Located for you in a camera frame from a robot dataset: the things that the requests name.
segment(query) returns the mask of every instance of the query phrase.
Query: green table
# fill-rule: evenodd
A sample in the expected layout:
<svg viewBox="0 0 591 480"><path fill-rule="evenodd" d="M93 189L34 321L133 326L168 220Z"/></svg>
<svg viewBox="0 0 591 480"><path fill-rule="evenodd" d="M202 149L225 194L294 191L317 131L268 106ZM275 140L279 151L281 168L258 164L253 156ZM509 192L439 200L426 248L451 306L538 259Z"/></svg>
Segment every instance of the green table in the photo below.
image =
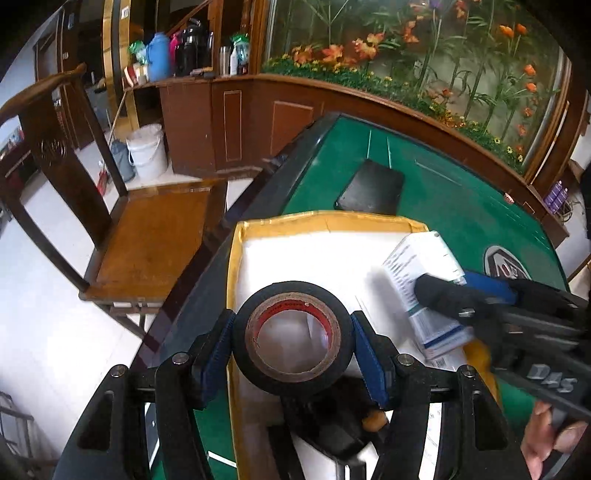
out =
<svg viewBox="0 0 591 480"><path fill-rule="evenodd" d="M332 210L366 158L404 173L399 214L441 233L460 265L484 272L486 249L511 251L533 280L567 288L564 272L541 225L501 192L446 156L407 137L348 117L340 117L326 135L283 214ZM521 429L533 399L500 385L505 415ZM205 450L234 460L228 398L219 394L204 412L196 412ZM236 469L209 459L216 480L234 480ZM164 479L161 462L152 477Z"/></svg>

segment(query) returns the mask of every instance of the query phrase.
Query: white bucket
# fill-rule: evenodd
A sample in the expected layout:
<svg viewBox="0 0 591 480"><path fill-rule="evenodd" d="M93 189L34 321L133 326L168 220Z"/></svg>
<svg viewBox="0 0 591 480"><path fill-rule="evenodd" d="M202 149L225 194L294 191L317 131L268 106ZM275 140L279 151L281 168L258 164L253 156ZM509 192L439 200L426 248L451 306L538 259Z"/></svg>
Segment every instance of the white bucket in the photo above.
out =
<svg viewBox="0 0 591 480"><path fill-rule="evenodd" d="M168 168L164 151L164 132L159 124L150 124L128 135L127 148L141 180L154 180Z"/></svg>

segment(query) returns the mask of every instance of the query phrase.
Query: blue gripper pad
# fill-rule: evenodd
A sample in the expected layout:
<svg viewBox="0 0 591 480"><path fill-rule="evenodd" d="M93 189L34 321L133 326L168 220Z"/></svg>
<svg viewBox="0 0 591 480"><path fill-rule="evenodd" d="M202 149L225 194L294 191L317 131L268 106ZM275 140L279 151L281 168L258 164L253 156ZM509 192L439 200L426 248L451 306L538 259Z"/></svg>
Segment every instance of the blue gripper pad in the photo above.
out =
<svg viewBox="0 0 591 480"><path fill-rule="evenodd" d="M464 278L466 279L466 287L497 297L509 305L514 305L517 301L517 293L511 290L507 282L500 278L488 277L482 273L471 271L465 271Z"/></svg>
<svg viewBox="0 0 591 480"><path fill-rule="evenodd" d="M225 312L227 312L225 318L220 317L218 320L218 322L225 320L225 324L201 372L201 397L204 405L213 400L217 392L226 385L226 367L232 353L232 326L236 314L231 310L225 310Z"/></svg>
<svg viewBox="0 0 591 480"><path fill-rule="evenodd" d="M382 340L381 335L376 335L362 311L353 312L351 320L355 331L355 358L365 387L380 408L390 410L396 376L391 354L396 352L396 348L389 338Z"/></svg>

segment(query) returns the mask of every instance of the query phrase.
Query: wooden counter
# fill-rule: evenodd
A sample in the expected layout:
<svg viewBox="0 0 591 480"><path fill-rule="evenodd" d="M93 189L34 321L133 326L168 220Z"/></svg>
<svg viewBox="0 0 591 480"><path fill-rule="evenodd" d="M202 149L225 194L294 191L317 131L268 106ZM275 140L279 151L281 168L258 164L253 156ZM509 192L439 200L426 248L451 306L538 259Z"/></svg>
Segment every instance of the wooden counter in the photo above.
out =
<svg viewBox="0 0 591 480"><path fill-rule="evenodd" d="M260 166L309 123L338 111L408 135L470 168L538 219L555 247L568 236L513 169L456 130L399 103L332 83L271 74L172 78L141 88L151 86L160 91L176 173L207 177Z"/></svg>

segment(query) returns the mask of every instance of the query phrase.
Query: gray bucket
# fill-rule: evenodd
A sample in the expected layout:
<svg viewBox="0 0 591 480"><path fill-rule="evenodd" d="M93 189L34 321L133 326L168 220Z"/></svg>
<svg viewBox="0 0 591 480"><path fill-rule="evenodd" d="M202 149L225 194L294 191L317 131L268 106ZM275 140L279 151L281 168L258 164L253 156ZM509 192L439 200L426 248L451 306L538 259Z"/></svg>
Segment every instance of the gray bucket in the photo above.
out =
<svg viewBox="0 0 591 480"><path fill-rule="evenodd" d="M111 153L115 159L115 164L121 173L123 181L130 181L135 177L135 170L129 163L129 151L127 145L119 140L113 140L111 144Z"/></svg>

